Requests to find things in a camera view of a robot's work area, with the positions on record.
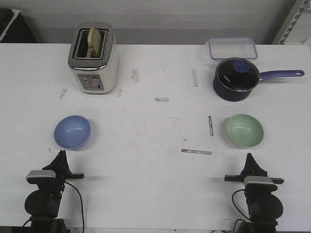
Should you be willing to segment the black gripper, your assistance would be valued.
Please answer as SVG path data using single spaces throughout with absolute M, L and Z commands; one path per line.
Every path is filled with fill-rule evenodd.
M 85 177 L 84 173 L 70 171 L 65 150 L 60 150 L 50 163 L 50 169 L 42 169 L 44 173 L 42 188 L 47 192 L 63 192 L 66 180 L 78 180 Z
M 253 155 L 249 152 L 247 153 L 244 171 L 252 171 L 252 173 L 266 173 L 267 171 L 262 169 L 258 163 L 256 162 Z M 258 175 L 225 175 L 224 177 L 225 182 L 236 182 L 236 183 L 243 183 L 245 186 L 249 184 L 264 184 L 264 185 L 276 185 L 276 184 L 283 184 L 284 179 L 282 178 L 271 178 L 268 176 L 258 176 Z

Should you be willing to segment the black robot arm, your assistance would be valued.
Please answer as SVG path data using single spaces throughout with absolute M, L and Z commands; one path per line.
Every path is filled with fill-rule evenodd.
M 29 228 L 25 225 L 22 230 L 29 233 L 69 233 L 62 218 L 58 218 L 61 198 L 65 190 L 65 185 L 75 186 L 67 180 L 83 179 L 84 173 L 72 173 L 70 171 L 66 151 L 61 150 L 54 160 L 41 170 L 32 170 L 26 176 L 29 184 L 36 184 L 38 189 L 32 192 L 25 200 L 25 211 L 30 214 L 31 222 Z
M 277 191 L 277 185 L 283 184 L 282 178 L 271 178 L 267 171 L 263 170 L 251 153 L 246 156 L 244 168 L 239 175 L 225 175 L 226 182 L 241 182 L 244 189 L 235 191 L 243 192 L 246 198 L 248 215 L 242 214 L 245 219 L 237 219 L 241 222 L 234 233 L 275 233 L 277 219 L 283 214 L 283 205 L 279 198 L 272 193 Z

